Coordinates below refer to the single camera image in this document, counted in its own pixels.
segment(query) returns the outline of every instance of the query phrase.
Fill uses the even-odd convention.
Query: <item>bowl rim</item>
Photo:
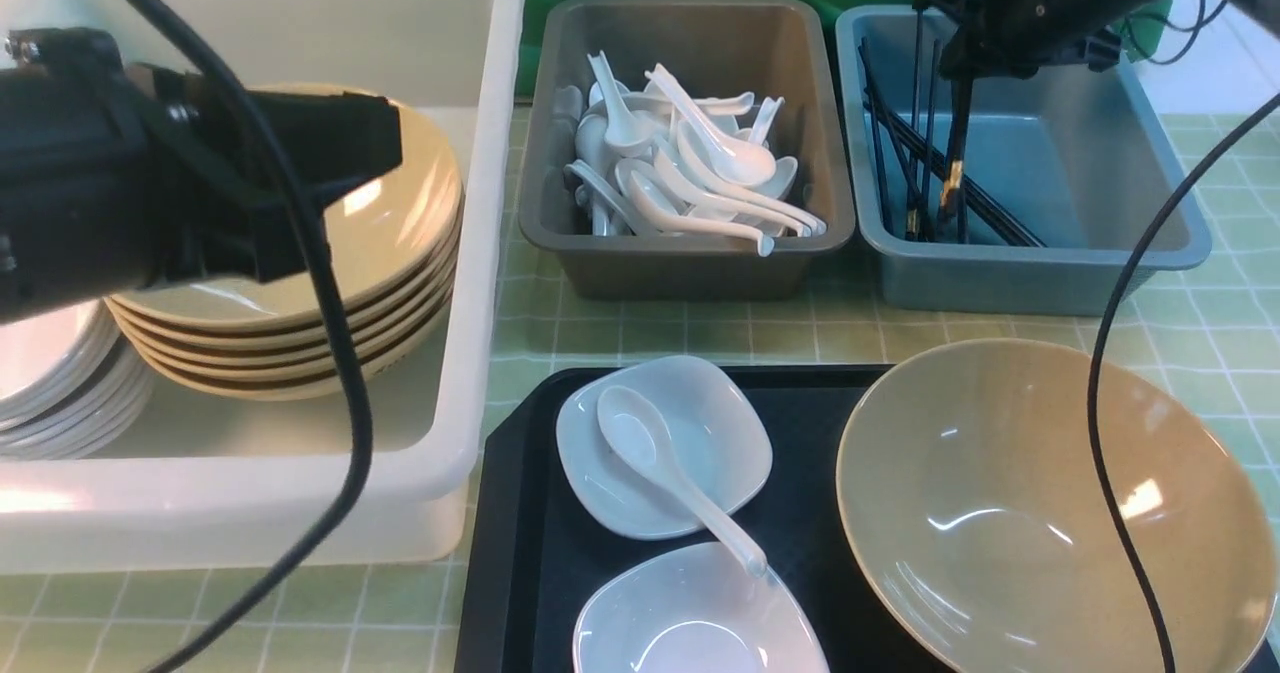
[[[900,368],[900,367],[905,366],[906,363],[919,362],[919,360],[928,360],[928,358],[933,357],[933,354],[946,354],[946,353],[950,353],[950,351],[960,351],[960,349],[964,349],[964,348],[989,348],[989,345],[1014,345],[1014,348],[1027,348],[1027,349],[1039,349],[1039,351],[1056,351],[1056,353],[1066,353],[1066,354],[1074,354],[1074,357],[1092,358],[1091,354],[1084,353],[1084,351],[1070,348],[1070,345],[1060,345],[1060,344],[1056,344],[1056,342],[1039,342],[1039,340],[1029,340],[1029,339],[1015,339],[1015,336],[992,336],[991,339],[973,339],[973,340],[964,340],[964,342],[948,342],[948,344],[945,344],[945,345],[937,345],[936,348],[931,348],[928,351],[920,351],[920,353],[911,354],[911,357],[905,358],[905,360],[902,360],[902,362],[896,363],[895,366],[892,366],[891,368],[888,368],[888,371],[886,374],[883,374],[883,376],[878,377],[876,380],[876,383],[873,383],[867,390],[863,392],[861,398],[858,399],[858,403],[854,406],[854,409],[851,409],[851,412],[849,413],[849,418],[845,422],[845,430],[840,435],[840,445],[837,445],[837,449],[836,449],[836,472],[835,472],[836,473],[836,505],[837,505],[837,511],[840,512],[840,527],[841,527],[841,530],[845,531],[845,541],[849,544],[850,554],[854,557],[854,562],[858,563],[858,568],[861,572],[863,578],[867,580],[867,582],[870,586],[872,591],[876,592],[876,596],[877,596],[877,599],[879,599],[881,605],[883,605],[884,609],[888,610],[888,613],[893,617],[893,619],[897,621],[899,626],[901,626],[902,628],[905,628],[906,632],[909,632],[909,635],[911,636],[913,640],[915,640],[916,644],[919,644],[920,646],[923,646],[924,650],[928,650],[929,653],[932,653],[934,658],[937,658],[938,660],[941,660],[942,663],[947,664],[948,667],[951,667],[952,669],[955,669],[955,670],[957,670],[960,673],[973,673],[973,672],[970,672],[969,669],[966,669],[964,665],[961,665],[959,661],[956,661],[952,656],[945,654],[942,650],[940,650],[932,642],[929,642],[929,641],[924,640],[923,637],[920,637],[919,635],[916,635],[915,627],[911,626],[902,617],[902,614],[897,610],[896,605],[893,605],[891,603],[891,600],[888,599],[888,596],[884,595],[884,591],[882,590],[881,585],[876,581],[876,578],[873,576],[873,572],[868,571],[867,564],[863,563],[863,558],[859,555],[858,542],[854,540],[854,535],[852,535],[852,532],[850,531],[850,527],[849,527],[849,514],[847,514],[847,511],[846,511],[847,507],[845,504],[845,500],[846,500],[846,495],[845,495],[845,476],[842,476],[841,472],[845,470],[845,458],[846,458],[847,449],[849,449],[847,441],[850,439],[849,432],[850,432],[850,430],[852,427],[854,420],[858,417],[859,409],[863,409],[863,406],[865,404],[865,400],[868,400],[870,398],[870,395],[873,394],[873,392],[876,392],[876,389],[878,386],[881,386],[882,383],[886,381],[887,377],[890,377],[890,375],[893,371],[896,371],[896,368]],[[1193,409],[1188,408],[1183,403],[1183,400],[1176,399],[1175,395],[1170,394],[1170,392],[1165,392],[1165,390],[1160,389],[1160,386],[1156,386],[1155,383],[1147,381],[1146,377],[1139,376],[1139,374],[1134,374],[1129,368],[1126,368],[1124,366],[1119,366],[1119,363],[1110,362],[1110,360],[1103,360],[1103,362],[1102,362],[1102,371],[1103,372],[1111,372],[1111,374],[1120,374],[1120,376],[1129,377],[1129,380],[1140,381],[1140,383],[1143,383],[1143,385],[1147,385],[1152,392],[1157,392],[1160,395],[1165,397],[1166,400],[1171,400],[1174,404],[1181,407],[1187,413],[1192,415],[1192,417],[1196,418],[1197,422],[1201,424],[1201,427],[1206,432],[1206,435],[1208,435],[1210,439],[1212,441],[1215,441],[1215,444],[1217,444],[1217,447],[1221,448],[1224,450],[1224,453],[1226,453],[1226,455],[1230,459],[1230,462],[1234,463],[1235,467],[1239,468],[1242,476],[1244,476],[1245,480],[1248,480],[1248,473],[1245,473],[1243,464],[1240,464],[1239,459],[1235,458],[1235,454],[1233,454],[1231,450],[1229,448],[1226,448],[1222,444],[1221,440],[1219,440],[1216,432],[1213,432],[1211,430],[1211,427],[1206,426],[1206,424],[1203,424],[1203,420]],[[1261,496],[1258,496],[1258,491],[1257,491],[1256,487],[1253,487],[1252,482],[1251,482],[1248,490],[1249,490],[1249,495],[1252,495],[1252,500],[1253,500],[1253,504],[1254,504],[1254,512],[1258,513],[1258,514],[1261,514],[1262,522],[1266,523],[1266,528],[1270,532],[1271,523],[1270,523],[1270,521],[1266,517],[1266,508],[1265,508],[1265,505],[1262,505],[1262,499],[1261,499]],[[1275,563],[1275,560],[1276,560],[1275,536],[1274,535],[1267,535],[1267,536],[1265,536],[1265,540],[1266,540],[1265,545],[1270,549],[1270,553],[1271,553],[1270,559],[1274,562],[1272,563],[1272,576],[1271,576],[1271,581],[1272,581],[1271,582],[1271,596],[1267,600],[1268,605],[1267,605],[1267,614],[1266,614],[1266,618],[1265,618],[1267,623],[1265,626],[1262,626],[1262,635],[1258,637],[1258,641],[1253,645],[1253,649],[1249,651],[1248,658],[1243,663],[1240,663],[1240,665],[1235,669],[1235,673],[1240,673],[1242,670],[1244,670],[1244,668],[1248,667],[1249,661],[1253,660],[1253,658],[1258,654],[1258,651],[1262,649],[1262,646],[1266,645],[1266,642],[1267,642],[1267,632],[1270,632],[1270,629],[1271,629],[1271,619],[1274,619],[1274,617],[1275,617],[1276,596],[1280,595],[1280,580],[1277,580],[1276,576],[1275,576],[1276,568],[1277,568],[1277,566],[1280,566],[1280,564]]]

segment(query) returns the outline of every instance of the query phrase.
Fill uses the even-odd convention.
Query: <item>white ceramic spoon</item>
[[[640,162],[635,164],[634,168],[643,175],[657,177],[658,182],[662,182],[671,193],[691,205],[690,216],[707,218],[708,221],[732,221],[736,216],[750,216],[758,218],[759,221],[776,223],[776,225],[795,232],[800,237],[813,234],[809,226],[796,221],[795,218],[783,216],[781,212],[769,211],[759,205],[742,203],[741,200],[732,200],[728,196],[707,193],[685,175],[673,145],[667,143],[666,139],[655,141],[655,145],[653,166],[645,166]]]
[[[654,91],[654,93],[649,93],[649,91],[645,91],[645,93],[622,93],[622,102],[627,104],[627,107],[630,107],[632,113],[654,113],[655,116],[668,116],[676,109],[666,95],[658,93],[657,91]],[[696,99],[694,102],[698,104],[698,106],[703,109],[708,116],[731,116],[733,120],[737,120],[737,116],[745,116],[746,113],[751,111],[751,105],[755,104],[755,95],[741,93],[733,96],[732,99]],[[594,100],[590,107],[586,109],[586,114],[590,113],[600,114],[600,116],[603,116],[604,99]]]
[[[736,139],[719,129],[707,113],[703,113],[703,109],[694,104],[689,93],[680,88],[680,82],[671,74],[671,70],[657,64],[654,70],[646,72],[645,75],[658,84],[662,93],[676,105],[681,118],[685,118],[681,127],[690,125],[691,131],[695,131],[700,137],[708,150],[712,168],[719,177],[748,187],[763,184],[773,177],[778,168],[773,154],[769,154],[760,145]]]
[[[613,81],[613,86],[617,86],[618,93],[631,93],[631,88],[627,88],[627,84],[622,81]],[[586,104],[595,105],[602,102],[602,100],[604,100],[604,93],[600,91],[600,81],[595,81],[591,88],[586,91]]]
[[[608,386],[600,394],[595,416],[604,440],[623,463],[685,504],[733,553],[749,574],[764,577],[769,569],[764,550],[689,480],[676,458],[671,429],[649,399],[627,386]]]
[[[640,171],[640,175],[646,178],[646,180],[654,182],[654,187],[657,187],[660,196],[654,198],[653,202],[658,203],[658,207],[663,209],[663,212],[671,212],[672,216],[687,216],[687,214],[692,211],[690,205],[685,203],[685,200],[681,200],[680,196],[668,191],[667,186],[660,186],[658,175],[653,170],[653,164],[649,161],[641,161],[639,157],[623,157],[622,161],[618,161],[617,166],[613,168],[613,182],[618,184],[618,189],[622,191],[622,194],[628,194],[627,178],[631,177],[631,171]]]
[[[658,228],[659,232],[740,237],[740,239],[755,244],[755,252],[760,258],[773,253],[774,242],[772,237],[764,235],[760,228],[745,226],[741,223],[704,221],[700,218],[681,216],[662,193],[657,182],[640,175],[640,171],[634,170],[634,168],[630,177],[626,178],[626,184],[627,201],[635,205],[636,211],[648,218],[649,225]]]
[[[577,134],[573,136],[573,148],[577,157],[586,161],[595,173],[600,173],[604,180],[609,180],[613,173],[613,164],[618,162],[618,155],[604,143],[604,131],[608,131],[609,122],[604,116],[582,116],[577,125]]]
[[[609,70],[608,59],[604,52],[588,55],[591,70],[596,81],[608,81],[609,84],[600,84],[604,93],[604,109],[609,116],[609,127],[604,131],[604,143],[609,145],[614,152],[622,157],[636,157],[649,152],[650,141],[654,134],[659,134],[663,125],[653,118],[631,113],[631,109],[622,102],[622,93],[618,93],[613,82],[613,70]]]
[[[604,205],[612,209],[614,216],[621,218],[622,223],[626,223],[631,232],[636,235],[659,235],[658,228],[653,226],[648,221],[648,218],[640,214],[635,205],[631,205],[613,186],[609,186],[608,180],[600,177],[600,173],[595,173],[585,161],[572,161],[568,166],[564,166],[564,171],[572,173],[586,186],[593,194],[593,200],[598,196],[603,200]]]
[[[671,99],[667,99],[653,81],[645,82],[644,93],[671,104]],[[708,116],[745,116],[751,111],[751,105],[755,105],[755,95],[749,90],[746,93],[732,96],[732,99],[694,99],[694,102],[703,111],[707,111]]]
[[[732,182],[724,180],[712,170],[707,162],[705,152],[687,122],[680,123],[676,145],[680,150],[680,161],[685,164],[685,171],[689,173],[689,178],[695,186],[704,187],[712,193],[728,196],[728,198],[741,200],[745,203],[759,205],[769,211],[781,212],[783,216],[795,218],[812,228],[814,235],[822,235],[823,232],[827,232],[827,223],[814,216],[813,212],[797,209],[791,203],[783,203],[781,200],[795,182],[796,170],[800,168],[800,161],[796,161],[791,155],[778,157],[777,171],[764,186],[759,186],[758,189],[746,189],[746,187],[733,186]]]
[[[764,139],[769,137],[769,129],[773,127],[773,118],[778,116],[778,107],[782,107],[782,102],[785,100],[781,96],[762,100],[760,111],[755,114],[755,122],[751,123],[751,134],[748,137],[749,143],[764,145]]]
[[[582,91],[576,84],[556,90],[556,96],[552,100],[553,118],[566,118],[566,120],[577,123],[582,120],[582,107],[585,107]]]

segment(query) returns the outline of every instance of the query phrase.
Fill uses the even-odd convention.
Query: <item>white plastic bin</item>
[[[370,385],[364,499],[310,563],[424,560],[462,535],[479,449],[524,0],[166,0],[246,84],[330,82],[425,109],[467,171],[448,326]],[[187,68],[122,0],[0,0],[0,29],[95,26],[127,61]],[[274,562],[337,493],[340,397],[253,404],[161,383],[115,444],[0,464],[0,573]]]

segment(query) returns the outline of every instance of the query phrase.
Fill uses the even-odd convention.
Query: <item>blue plastic tray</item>
[[[922,107],[933,40],[946,44],[954,31],[941,14],[927,14]],[[970,244],[916,243],[902,237],[906,184],[883,129],[895,230],[886,230],[881,216],[872,118],[863,107],[861,38],[888,107],[909,116],[915,12],[860,6],[836,22],[854,198],[861,234],[881,257],[884,299],[900,308],[975,313],[1102,313],[1130,249],[1183,178],[1129,63],[1102,73],[1043,68],[1032,81],[978,81],[974,88],[965,173],[1046,248],[1005,244],[973,212]],[[937,109],[933,146],[946,150],[951,96],[945,81]],[[931,212],[940,187],[933,180]],[[1198,266],[1211,246],[1198,205],[1188,196],[1156,237],[1130,293],[1157,271]]]

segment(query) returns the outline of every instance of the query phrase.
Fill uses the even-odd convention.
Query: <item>large beige bowl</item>
[[[872,587],[961,672],[1161,670],[1085,426],[1089,358],[1041,342],[916,354],[859,400],[837,462]],[[1178,669],[1235,672],[1275,608],[1271,530],[1196,415],[1107,366],[1102,450]]]
[[[339,91],[332,86],[289,90]],[[334,276],[348,310],[407,280],[458,216],[462,175],[448,137],[425,114],[399,107],[403,162],[325,211]],[[310,278],[270,285],[228,278],[170,290],[116,296],[137,313],[201,331],[278,331],[319,319]]]

